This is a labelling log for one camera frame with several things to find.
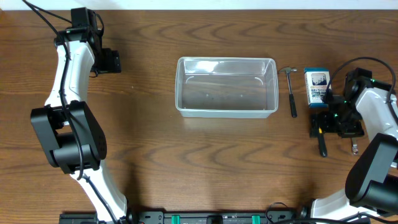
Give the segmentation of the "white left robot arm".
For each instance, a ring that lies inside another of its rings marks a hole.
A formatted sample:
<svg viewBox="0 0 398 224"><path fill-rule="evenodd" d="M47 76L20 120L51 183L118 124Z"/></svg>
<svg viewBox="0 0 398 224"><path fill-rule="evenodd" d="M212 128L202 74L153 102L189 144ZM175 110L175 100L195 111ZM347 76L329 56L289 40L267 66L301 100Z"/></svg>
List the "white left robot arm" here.
<svg viewBox="0 0 398 224"><path fill-rule="evenodd" d="M90 74L121 72L119 53L103 47L104 23L95 11L74 8L69 23L55 32L53 88L44 106L31 111L30 120L49 164L80 184L96 212L61 215L60 222L134 223L128 200L105 163L105 134L86 102Z"/></svg>

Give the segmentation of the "black yellow screwdriver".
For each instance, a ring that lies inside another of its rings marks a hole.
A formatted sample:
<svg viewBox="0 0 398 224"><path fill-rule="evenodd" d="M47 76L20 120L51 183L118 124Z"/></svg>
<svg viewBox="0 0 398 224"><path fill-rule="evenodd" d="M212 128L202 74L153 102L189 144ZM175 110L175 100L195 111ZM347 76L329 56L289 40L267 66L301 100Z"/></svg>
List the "black yellow screwdriver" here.
<svg viewBox="0 0 398 224"><path fill-rule="evenodd" d="M323 131L321 128L318 128L318 148L322 157L328 156Z"/></svg>

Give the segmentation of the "small metal hammer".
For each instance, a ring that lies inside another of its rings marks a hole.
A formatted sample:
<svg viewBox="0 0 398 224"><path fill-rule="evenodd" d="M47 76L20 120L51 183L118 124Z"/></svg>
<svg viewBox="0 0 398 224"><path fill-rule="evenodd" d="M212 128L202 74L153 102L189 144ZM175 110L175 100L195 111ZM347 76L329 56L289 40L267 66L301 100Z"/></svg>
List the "small metal hammer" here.
<svg viewBox="0 0 398 224"><path fill-rule="evenodd" d="M293 118L297 117L297 109L295 105L295 99L294 99L294 94L292 91L292 83L291 83L291 77L290 74L293 72L296 72L297 69L295 67L284 67L279 70L279 73L285 73L287 76L287 84L288 84L288 90L289 90L289 104L290 104L290 112L291 116Z"/></svg>

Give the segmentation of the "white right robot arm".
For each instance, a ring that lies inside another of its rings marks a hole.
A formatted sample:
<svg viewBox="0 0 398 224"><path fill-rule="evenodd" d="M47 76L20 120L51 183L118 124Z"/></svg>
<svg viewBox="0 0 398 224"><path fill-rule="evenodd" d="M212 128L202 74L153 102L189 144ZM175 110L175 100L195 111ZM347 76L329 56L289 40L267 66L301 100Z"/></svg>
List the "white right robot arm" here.
<svg viewBox="0 0 398 224"><path fill-rule="evenodd" d="M320 154L327 149L324 135L367 136L369 144L348 173L345 187L312 202L306 216L349 222L362 217L397 214L397 105L392 85L376 81L369 70L348 72L342 95L326 94L328 109L311 115L310 135Z"/></svg>

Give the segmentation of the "blue screw box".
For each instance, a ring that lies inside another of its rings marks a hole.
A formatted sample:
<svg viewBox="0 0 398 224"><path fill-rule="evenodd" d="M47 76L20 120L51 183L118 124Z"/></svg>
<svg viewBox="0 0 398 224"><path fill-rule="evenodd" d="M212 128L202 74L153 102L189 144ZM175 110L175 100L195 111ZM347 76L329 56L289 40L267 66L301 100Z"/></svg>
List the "blue screw box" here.
<svg viewBox="0 0 398 224"><path fill-rule="evenodd" d="M309 108L327 108L323 102L327 85L330 81L330 73L326 68L304 68L307 101Z"/></svg>

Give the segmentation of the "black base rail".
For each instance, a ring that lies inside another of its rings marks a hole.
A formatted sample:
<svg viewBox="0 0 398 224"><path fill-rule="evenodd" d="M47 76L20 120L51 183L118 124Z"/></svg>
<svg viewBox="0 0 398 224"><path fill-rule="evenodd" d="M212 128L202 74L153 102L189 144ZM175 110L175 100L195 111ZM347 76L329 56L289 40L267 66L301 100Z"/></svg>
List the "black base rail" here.
<svg viewBox="0 0 398 224"><path fill-rule="evenodd" d="M269 224L296 218L292 210L271 210L268 213L167 213L161 211L128 213L109 223L141 224Z"/></svg>

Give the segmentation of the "clear plastic container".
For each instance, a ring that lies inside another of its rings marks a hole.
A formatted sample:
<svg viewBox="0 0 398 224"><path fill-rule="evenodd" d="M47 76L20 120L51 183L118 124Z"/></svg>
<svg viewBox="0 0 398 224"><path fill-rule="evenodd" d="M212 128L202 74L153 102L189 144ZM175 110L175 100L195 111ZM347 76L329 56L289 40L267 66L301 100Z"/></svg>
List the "clear plastic container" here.
<svg viewBox="0 0 398 224"><path fill-rule="evenodd" d="M175 107L186 118L265 119L279 107L272 58L181 57Z"/></svg>

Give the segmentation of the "silver wrench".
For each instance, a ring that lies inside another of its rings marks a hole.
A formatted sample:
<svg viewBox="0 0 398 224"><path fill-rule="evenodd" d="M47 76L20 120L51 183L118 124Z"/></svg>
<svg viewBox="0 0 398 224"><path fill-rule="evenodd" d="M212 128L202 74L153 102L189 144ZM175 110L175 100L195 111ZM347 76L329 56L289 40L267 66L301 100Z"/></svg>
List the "silver wrench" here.
<svg viewBox="0 0 398 224"><path fill-rule="evenodd" d="M358 155L358 143L356 138L351 138L351 150L353 155Z"/></svg>

